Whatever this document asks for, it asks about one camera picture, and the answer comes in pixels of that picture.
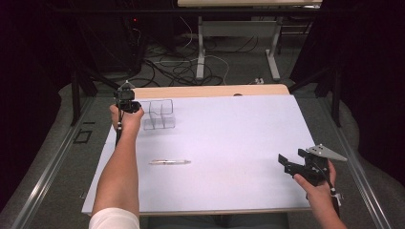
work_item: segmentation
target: white tabletop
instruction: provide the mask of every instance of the white tabletop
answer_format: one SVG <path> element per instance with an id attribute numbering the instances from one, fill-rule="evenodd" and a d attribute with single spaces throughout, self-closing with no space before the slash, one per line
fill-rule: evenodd
<path id="1" fill-rule="evenodd" d="M 178 0 L 180 7 L 310 6 L 322 0 Z"/>
<path id="2" fill-rule="evenodd" d="M 175 128 L 145 131 L 141 127 L 139 131 L 142 215 L 309 209 L 305 192 L 284 173 L 277 160 L 278 154 L 282 154 L 303 164 L 298 148 L 314 145 L 292 95 L 187 97 L 172 101 Z M 114 144 L 112 129 L 83 213 L 92 210 L 96 184 Z M 153 159 L 187 159 L 191 163 L 150 165 Z"/>

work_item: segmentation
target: pen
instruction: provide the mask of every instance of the pen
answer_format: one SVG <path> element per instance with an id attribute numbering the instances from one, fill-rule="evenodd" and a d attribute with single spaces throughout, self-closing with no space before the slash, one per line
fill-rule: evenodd
<path id="1" fill-rule="evenodd" d="M 151 165 L 174 165 L 174 164 L 189 164 L 191 160 L 152 160 Z"/>

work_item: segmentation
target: human hand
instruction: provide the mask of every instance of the human hand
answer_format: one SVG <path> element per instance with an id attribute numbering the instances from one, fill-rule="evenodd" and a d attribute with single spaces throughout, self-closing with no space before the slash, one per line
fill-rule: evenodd
<path id="1" fill-rule="evenodd" d="M 118 107 L 116 105 L 110 106 L 111 112 L 111 119 L 113 121 L 114 129 L 117 129 L 118 123 Z M 140 127 L 140 119 L 143 117 L 144 111 L 140 107 L 139 110 L 135 113 L 126 113 L 124 111 L 121 112 L 122 120 L 122 134 L 123 135 L 133 135 L 137 136 Z"/>
<path id="2" fill-rule="evenodd" d="M 336 171 L 330 160 L 328 164 L 330 167 L 330 183 L 334 186 Z M 326 181 L 319 183 L 315 187 L 299 174 L 294 175 L 294 179 L 307 192 L 312 213 L 318 221 L 322 222 L 327 218 L 337 217 L 331 201 L 330 186 Z"/>

